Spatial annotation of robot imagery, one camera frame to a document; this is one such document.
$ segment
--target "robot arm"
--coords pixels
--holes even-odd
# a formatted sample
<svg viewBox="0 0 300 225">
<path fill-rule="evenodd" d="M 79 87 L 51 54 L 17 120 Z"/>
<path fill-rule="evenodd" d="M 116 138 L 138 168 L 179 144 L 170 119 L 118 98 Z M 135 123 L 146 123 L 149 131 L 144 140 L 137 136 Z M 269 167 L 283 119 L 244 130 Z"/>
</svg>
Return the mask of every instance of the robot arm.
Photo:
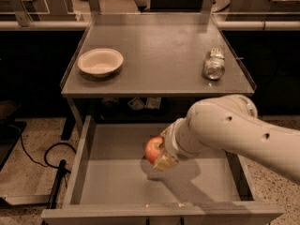
<svg viewBox="0 0 300 225">
<path fill-rule="evenodd" d="M 214 147 L 250 158 L 300 184 L 300 131 L 259 120 L 255 105 L 247 97 L 201 100 L 162 136 L 164 148 L 154 162 L 158 170 Z"/>
</svg>

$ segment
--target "open drawer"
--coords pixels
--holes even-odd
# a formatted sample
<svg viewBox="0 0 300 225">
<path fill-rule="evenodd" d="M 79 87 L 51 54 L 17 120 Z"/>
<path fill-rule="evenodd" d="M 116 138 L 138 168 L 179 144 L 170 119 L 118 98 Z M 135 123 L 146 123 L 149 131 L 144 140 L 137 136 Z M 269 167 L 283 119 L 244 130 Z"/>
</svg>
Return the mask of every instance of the open drawer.
<svg viewBox="0 0 300 225">
<path fill-rule="evenodd" d="M 167 124 L 96 124 L 87 116 L 61 209 L 50 225 L 260 225 L 281 208 L 255 200 L 242 157 L 208 149 L 166 172 L 144 158 Z"/>
</svg>

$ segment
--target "black cabinet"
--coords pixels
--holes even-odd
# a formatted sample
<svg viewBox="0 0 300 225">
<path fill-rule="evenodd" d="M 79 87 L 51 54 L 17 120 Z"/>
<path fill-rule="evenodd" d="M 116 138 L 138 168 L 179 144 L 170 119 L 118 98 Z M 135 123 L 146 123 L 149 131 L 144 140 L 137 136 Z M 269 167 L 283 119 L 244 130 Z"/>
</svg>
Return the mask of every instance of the black cabinet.
<svg viewBox="0 0 300 225">
<path fill-rule="evenodd" d="M 300 31 L 223 31 L 257 84 L 259 114 L 300 114 Z"/>
<path fill-rule="evenodd" d="M 0 100 L 22 104 L 20 116 L 65 116 L 60 81 L 83 31 L 0 32 Z"/>
</svg>

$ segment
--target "cable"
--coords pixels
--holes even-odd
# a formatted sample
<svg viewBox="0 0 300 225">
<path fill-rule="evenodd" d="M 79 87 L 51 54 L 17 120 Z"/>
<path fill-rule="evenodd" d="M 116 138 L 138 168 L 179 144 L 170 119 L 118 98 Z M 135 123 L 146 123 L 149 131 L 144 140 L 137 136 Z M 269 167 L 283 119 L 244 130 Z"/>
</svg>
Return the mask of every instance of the cable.
<svg viewBox="0 0 300 225">
<path fill-rule="evenodd" d="M 42 163 L 40 163 L 40 162 L 38 162 L 38 161 L 35 161 L 35 160 L 29 155 L 29 153 L 26 151 L 25 146 L 24 146 L 24 143 L 23 143 L 22 131 L 21 131 L 18 127 L 14 126 L 14 125 L 12 125 L 12 124 L 8 124 L 8 125 L 9 125 L 10 127 L 12 127 L 12 128 L 16 128 L 16 129 L 19 131 L 19 133 L 20 133 L 21 146 L 22 146 L 22 150 L 24 151 L 24 153 L 30 158 L 30 160 L 31 160 L 32 162 L 34 162 L 34 163 L 36 163 L 36 164 L 38 164 L 38 165 L 40 165 L 40 166 L 42 166 L 42 167 L 44 167 L 44 168 L 51 167 L 51 168 L 54 168 L 54 169 L 58 169 L 58 166 L 52 165 L 52 164 L 49 163 L 49 161 L 47 160 L 47 155 L 49 154 L 49 152 L 50 152 L 55 146 L 58 146 L 58 145 L 65 145 L 65 146 L 71 148 L 71 150 L 76 154 L 76 150 L 75 150 L 75 148 L 74 148 L 71 144 L 69 144 L 69 143 L 67 143 L 67 142 L 57 142 L 57 143 L 55 143 L 54 145 L 52 145 L 51 147 L 49 147 L 49 148 L 46 150 L 46 152 L 45 152 L 45 154 L 44 154 L 44 161 L 45 161 L 45 163 L 46 163 L 47 165 L 44 165 L 44 164 L 42 164 Z"/>
<path fill-rule="evenodd" d="M 45 163 L 46 163 L 49 167 L 52 167 L 52 168 L 54 168 L 54 169 L 58 169 L 58 166 L 54 166 L 54 165 L 50 164 L 50 163 L 48 162 L 48 160 L 47 160 L 47 155 L 48 155 L 48 153 L 49 153 L 55 146 L 58 146 L 58 145 L 65 145 L 65 146 L 67 146 L 67 147 L 71 148 L 71 150 L 76 154 L 75 148 L 74 148 L 72 145 L 70 145 L 69 143 L 67 143 L 67 142 L 58 142 L 58 143 L 52 145 L 51 147 L 49 147 L 49 148 L 46 150 L 45 154 L 44 154 L 44 161 L 45 161 Z"/>
<path fill-rule="evenodd" d="M 31 161 L 33 161 L 34 163 L 36 163 L 36 164 L 38 164 L 38 165 L 40 165 L 40 166 L 42 166 L 42 167 L 47 168 L 48 166 L 46 166 L 46 165 L 44 165 L 44 164 L 42 164 L 42 163 L 40 163 L 40 162 L 38 162 L 38 161 L 35 161 L 35 160 L 28 154 L 28 152 L 26 151 L 26 149 L 25 149 L 25 147 L 24 147 L 23 137 L 22 137 L 22 131 L 21 131 L 18 127 L 14 126 L 14 125 L 11 125 L 11 124 L 8 124 L 8 125 L 9 125 L 10 127 L 12 127 L 12 128 L 18 129 L 18 131 L 19 131 L 19 133 L 20 133 L 20 141 L 21 141 L 22 150 L 23 150 L 24 153 L 29 157 L 29 159 L 30 159 Z"/>
</svg>

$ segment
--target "table top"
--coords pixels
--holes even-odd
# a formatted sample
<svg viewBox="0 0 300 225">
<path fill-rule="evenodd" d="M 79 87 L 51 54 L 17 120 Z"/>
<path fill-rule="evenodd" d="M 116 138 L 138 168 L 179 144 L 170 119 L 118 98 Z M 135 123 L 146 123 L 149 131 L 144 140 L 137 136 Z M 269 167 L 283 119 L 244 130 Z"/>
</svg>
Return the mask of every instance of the table top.
<svg viewBox="0 0 300 225">
<path fill-rule="evenodd" d="M 200 13 L 97 15 L 82 39 L 62 83 L 65 98 L 216 97 L 254 93 L 212 20 Z M 225 74 L 219 81 L 203 76 L 207 53 L 225 52 Z M 120 70 L 107 78 L 82 73 L 79 56 L 111 48 L 124 56 Z"/>
</svg>

